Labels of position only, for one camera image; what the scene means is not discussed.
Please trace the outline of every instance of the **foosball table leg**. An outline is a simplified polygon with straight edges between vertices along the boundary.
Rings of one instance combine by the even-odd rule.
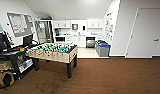
[[[76,54],[76,56],[74,57],[74,67],[77,67],[77,54]]]
[[[67,64],[67,77],[71,78],[72,77],[71,63],[66,63],[66,64]]]
[[[39,70],[39,64],[38,64],[39,59],[37,59],[37,58],[32,58],[32,61],[33,61],[34,69],[35,69],[36,71]]]

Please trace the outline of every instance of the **bag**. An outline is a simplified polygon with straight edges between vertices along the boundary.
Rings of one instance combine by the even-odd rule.
[[[0,88],[10,86],[14,83],[14,77],[11,72],[0,73]]]

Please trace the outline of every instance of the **upper cabinet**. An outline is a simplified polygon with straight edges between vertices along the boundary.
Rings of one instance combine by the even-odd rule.
[[[102,20],[88,20],[88,28],[103,28],[103,21]]]
[[[54,28],[70,28],[71,22],[70,20],[54,20],[53,25]]]

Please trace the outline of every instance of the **cardboard box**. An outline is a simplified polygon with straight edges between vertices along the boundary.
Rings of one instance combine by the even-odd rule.
[[[0,61],[0,70],[7,70],[12,67],[11,61]]]

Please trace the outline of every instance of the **blue trash bin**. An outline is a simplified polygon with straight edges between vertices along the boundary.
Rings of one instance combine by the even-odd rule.
[[[109,57],[110,47],[111,45],[109,45],[108,43],[100,43],[99,44],[99,56]]]

